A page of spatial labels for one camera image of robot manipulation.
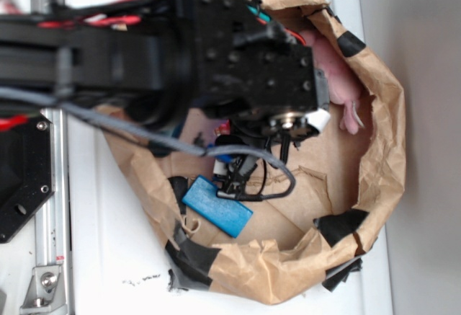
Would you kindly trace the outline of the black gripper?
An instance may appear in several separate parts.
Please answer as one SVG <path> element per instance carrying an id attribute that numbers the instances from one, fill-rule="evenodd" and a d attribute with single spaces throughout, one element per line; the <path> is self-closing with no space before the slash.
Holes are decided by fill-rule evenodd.
<path id="1" fill-rule="evenodd" d="M 301 142 L 330 120 L 328 84 L 311 48 L 248 0 L 176 0 L 191 33 L 193 108 L 251 138 Z"/>

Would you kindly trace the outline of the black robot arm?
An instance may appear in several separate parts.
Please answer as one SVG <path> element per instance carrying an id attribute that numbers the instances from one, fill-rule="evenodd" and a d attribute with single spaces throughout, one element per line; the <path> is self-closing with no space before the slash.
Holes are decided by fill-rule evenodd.
<path id="1" fill-rule="evenodd" d="M 249 0 L 127 0 L 1 18 L 1 115 L 71 102 L 153 130 L 190 109 L 253 138 L 303 141 L 329 122 L 313 52 Z"/>

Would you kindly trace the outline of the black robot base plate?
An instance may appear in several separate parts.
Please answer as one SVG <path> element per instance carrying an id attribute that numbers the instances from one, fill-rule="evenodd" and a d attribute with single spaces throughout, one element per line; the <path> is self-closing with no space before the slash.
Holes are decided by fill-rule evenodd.
<path id="1" fill-rule="evenodd" d="M 10 242 L 54 193 L 53 124 L 43 115 L 1 133 L 1 243 Z"/>

